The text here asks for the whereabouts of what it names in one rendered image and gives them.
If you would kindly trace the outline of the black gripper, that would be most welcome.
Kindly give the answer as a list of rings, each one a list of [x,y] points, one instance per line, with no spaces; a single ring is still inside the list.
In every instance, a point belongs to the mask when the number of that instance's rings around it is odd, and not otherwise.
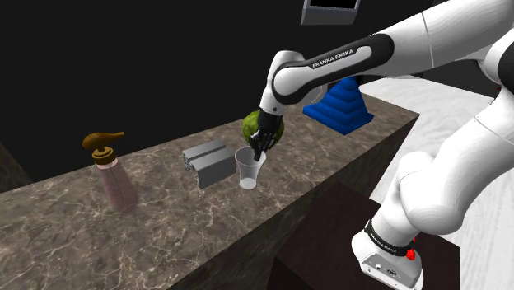
[[[259,110],[257,124],[258,133],[249,136],[249,145],[253,149],[255,161],[259,161],[262,152],[267,152],[274,145],[276,138],[282,137],[283,117]]]

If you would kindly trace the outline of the clear plastic cup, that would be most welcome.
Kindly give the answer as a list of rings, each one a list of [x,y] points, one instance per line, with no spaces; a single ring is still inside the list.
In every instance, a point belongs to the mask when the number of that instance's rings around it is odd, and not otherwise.
[[[236,164],[240,174],[240,187],[251,190],[256,187],[257,178],[262,165],[266,161],[266,153],[262,152],[259,160],[255,160],[252,147],[241,147],[235,153]]]

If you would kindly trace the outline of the green round fruit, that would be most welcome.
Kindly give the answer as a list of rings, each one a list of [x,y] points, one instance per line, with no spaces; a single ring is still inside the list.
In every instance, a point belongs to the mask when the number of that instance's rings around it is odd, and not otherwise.
[[[248,114],[242,121],[242,133],[247,143],[250,143],[250,136],[258,131],[258,117],[259,110],[255,110]],[[269,149],[279,142],[280,138],[283,136],[284,129],[285,124],[281,121],[279,128],[274,134],[273,140],[269,144]]]

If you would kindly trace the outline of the grey metal profile block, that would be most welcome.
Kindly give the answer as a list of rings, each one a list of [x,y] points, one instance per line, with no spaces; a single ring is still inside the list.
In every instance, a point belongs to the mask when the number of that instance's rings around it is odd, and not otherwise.
[[[236,173],[235,151],[222,140],[215,139],[182,152],[185,169],[195,171],[200,189]]]

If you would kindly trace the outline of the blue stepped pyramid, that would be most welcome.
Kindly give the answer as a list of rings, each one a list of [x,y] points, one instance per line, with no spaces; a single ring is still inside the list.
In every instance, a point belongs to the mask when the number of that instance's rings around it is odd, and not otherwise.
[[[363,100],[358,77],[340,80],[319,102],[305,106],[302,112],[342,135],[370,123],[374,117]]]

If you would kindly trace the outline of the dark robot stand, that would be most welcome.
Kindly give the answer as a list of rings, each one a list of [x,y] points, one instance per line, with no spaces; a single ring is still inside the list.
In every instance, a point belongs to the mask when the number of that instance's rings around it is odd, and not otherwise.
[[[393,290],[365,275],[351,248],[380,207],[344,186],[325,191],[273,262],[267,290]],[[424,233],[416,238],[423,290],[460,290],[460,247]]]

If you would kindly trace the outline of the grey framed dark panel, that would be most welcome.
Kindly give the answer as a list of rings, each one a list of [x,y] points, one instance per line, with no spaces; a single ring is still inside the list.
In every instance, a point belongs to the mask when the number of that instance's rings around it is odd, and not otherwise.
[[[304,0],[301,24],[331,26],[353,24],[361,0]]]

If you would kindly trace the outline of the pink soap dispenser bottle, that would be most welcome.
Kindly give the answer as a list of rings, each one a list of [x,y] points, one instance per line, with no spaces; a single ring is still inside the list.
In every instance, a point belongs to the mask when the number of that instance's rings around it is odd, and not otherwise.
[[[124,132],[91,133],[83,139],[82,147],[91,150],[111,206],[120,213],[130,213],[137,207],[138,194],[110,146],[113,141],[123,136]]]

